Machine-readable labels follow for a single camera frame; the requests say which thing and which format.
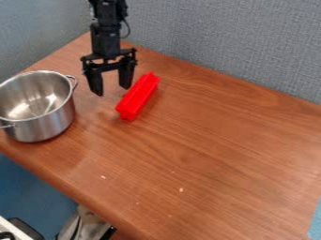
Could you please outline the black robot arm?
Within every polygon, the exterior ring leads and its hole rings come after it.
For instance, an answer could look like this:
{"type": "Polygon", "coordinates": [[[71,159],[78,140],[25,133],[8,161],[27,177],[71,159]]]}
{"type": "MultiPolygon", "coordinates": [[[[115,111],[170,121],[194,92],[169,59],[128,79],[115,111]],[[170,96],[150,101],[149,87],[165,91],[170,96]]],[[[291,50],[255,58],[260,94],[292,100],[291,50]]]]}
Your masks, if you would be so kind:
{"type": "Polygon", "coordinates": [[[121,48],[122,23],[130,27],[129,5],[126,0],[89,0],[93,12],[90,24],[91,54],[81,58],[83,74],[90,90],[105,95],[103,73],[118,71],[119,85],[132,88],[134,70],[138,64],[137,49],[121,48]]]}

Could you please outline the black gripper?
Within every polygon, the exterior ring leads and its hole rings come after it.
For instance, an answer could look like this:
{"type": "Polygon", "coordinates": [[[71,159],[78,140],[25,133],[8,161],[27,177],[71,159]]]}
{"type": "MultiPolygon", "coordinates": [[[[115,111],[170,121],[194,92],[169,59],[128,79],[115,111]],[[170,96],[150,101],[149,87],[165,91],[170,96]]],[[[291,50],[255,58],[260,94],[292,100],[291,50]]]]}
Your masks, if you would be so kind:
{"type": "Polygon", "coordinates": [[[117,70],[119,73],[119,85],[125,89],[132,88],[134,69],[138,64],[136,48],[122,50],[121,54],[113,58],[93,53],[82,56],[81,61],[90,90],[97,96],[102,97],[105,94],[102,74],[107,71],[117,70]]]}

